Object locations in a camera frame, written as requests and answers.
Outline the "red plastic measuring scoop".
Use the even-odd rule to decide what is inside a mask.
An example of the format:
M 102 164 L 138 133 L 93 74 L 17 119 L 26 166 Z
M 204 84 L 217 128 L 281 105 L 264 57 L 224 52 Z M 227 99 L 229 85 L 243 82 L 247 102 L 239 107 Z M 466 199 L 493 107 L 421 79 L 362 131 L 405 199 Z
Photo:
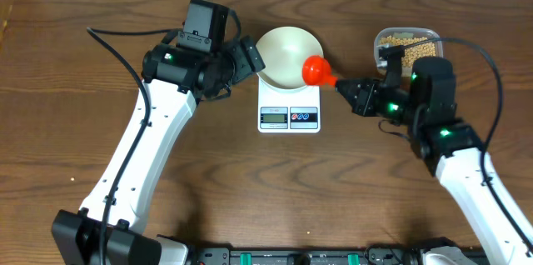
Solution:
M 332 75 L 331 65 L 319 55 L 310 56 L 303 64 L 302 79 L 307 86 L 336 86 L 337 77 Z

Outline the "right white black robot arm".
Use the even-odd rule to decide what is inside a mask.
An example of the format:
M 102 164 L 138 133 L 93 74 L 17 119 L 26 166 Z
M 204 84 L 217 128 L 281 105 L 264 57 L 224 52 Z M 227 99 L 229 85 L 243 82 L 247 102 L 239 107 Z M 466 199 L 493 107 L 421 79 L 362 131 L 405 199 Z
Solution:
M 498 177 L 473 127 L 456 116 L 456 76 L 443 57 L 412 68 L 409 91 L 375 78 L 340 79 L 335 89 L 363 117 L 405 125 L 411 149 L 453 197 L 491 264 L 530 264 L 532 226 Z

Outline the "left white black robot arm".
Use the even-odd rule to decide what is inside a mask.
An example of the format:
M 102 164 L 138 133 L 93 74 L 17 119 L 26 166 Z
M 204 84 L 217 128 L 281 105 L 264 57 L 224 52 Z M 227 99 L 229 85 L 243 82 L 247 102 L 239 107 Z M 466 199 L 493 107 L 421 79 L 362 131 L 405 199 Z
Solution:
M 201 102 L 228 98 L 259 73 L 262 57 L 248 36 L 226 35 L 237 14 L 191 0 L 182 27 L 162 30 L 132 73 L 139 94 L 132 117 L 94 189 L 77 212 L 62 210 L 52 236 L 67 264 L 188 264 L 189 247 L 146 237 L 153 193 L 181 130 Z

